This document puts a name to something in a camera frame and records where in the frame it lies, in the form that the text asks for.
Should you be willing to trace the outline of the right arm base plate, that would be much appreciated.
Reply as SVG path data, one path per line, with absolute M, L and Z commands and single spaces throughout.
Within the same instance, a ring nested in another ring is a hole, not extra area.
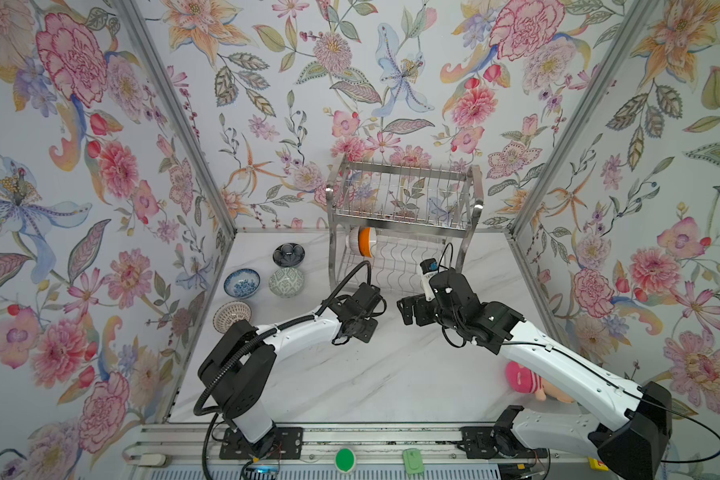
M 468 459 L 543 460 L 549 457 L 546 449 L 528 449 L 514 440 L 502 440 L 493 434 L 491 426 L 464 426 L 457 443 Z

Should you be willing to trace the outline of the grey striped bowl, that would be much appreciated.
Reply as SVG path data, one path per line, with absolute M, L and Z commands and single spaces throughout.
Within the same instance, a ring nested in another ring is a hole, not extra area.
M 361 256 L 362 253 L 359 248 L 359 233 L 359 227 L 352 227 L 347 235 L 346 246 L 351 254 Z

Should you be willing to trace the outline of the white bowl orange outside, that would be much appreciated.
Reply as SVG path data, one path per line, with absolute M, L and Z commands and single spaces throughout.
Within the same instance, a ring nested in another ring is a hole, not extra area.
M 372 258 L 376 245 L 376 231 L 372 227 L 362 227 L 358 232 L 358 251 L 363 257 Z

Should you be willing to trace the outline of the stainless steel dish rack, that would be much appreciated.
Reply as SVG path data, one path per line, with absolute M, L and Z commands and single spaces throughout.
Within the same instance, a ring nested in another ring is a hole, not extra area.
M 463 268 L 485 199 L 477 166 L 455 171 L 349 159 L 330 173 L 325 195 L 331 286 L 368 260 L 374 284 L 405 293 L 419 291 L 419 264 L 427 258 Z M 372 258 L 348 250 L 352 227 L 375 229 Z

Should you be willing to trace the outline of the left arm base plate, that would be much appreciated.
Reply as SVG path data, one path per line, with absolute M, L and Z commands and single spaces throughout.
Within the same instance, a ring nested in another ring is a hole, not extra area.
M 266 433 L 257 442 L 250 442 L 239 431 L 225 431 L 219 453 L 221 460 L 299 460 L 304 444 L 301 427 L 278 427 Z

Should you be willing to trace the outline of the green geometric pattern bowl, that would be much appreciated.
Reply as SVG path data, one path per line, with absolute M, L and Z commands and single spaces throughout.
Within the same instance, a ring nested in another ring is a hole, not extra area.
M 305 285 L 305 275 L 295 267 L 283 267 L 273 273 L 268 281 L 269 290 L 279 298 L 298 296 Z

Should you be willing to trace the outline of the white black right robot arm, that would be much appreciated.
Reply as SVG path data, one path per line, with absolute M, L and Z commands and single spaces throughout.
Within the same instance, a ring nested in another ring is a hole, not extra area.
M 639 385 L 584 359 L 497 301 L 482 302 L 466 277 L 428 259 L 421 265 L 422 293 L 398 301 L 405 324 L 436 323 L 465 345 L 527 367 L 572 398 L 577 413 L 507 407 L 488 444 L 506 457 L 523 450 L 558 450 L 601 461 L 622 479 L 652 479 L 665 464 L 678 411 L 655 382 Z

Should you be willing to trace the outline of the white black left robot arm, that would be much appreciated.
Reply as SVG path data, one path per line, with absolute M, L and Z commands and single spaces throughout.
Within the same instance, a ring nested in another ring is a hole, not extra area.
M 261 397 L 276 364 L 317 345 L 368 343 L 378 326 L 376 308 L 386 306 L 364 260 L 309 313 L 260 327 L 232 324 L 198 369 L 203 390 L 193 414 L 214 415 L 251 446 L 273 439 L 277 427 Z

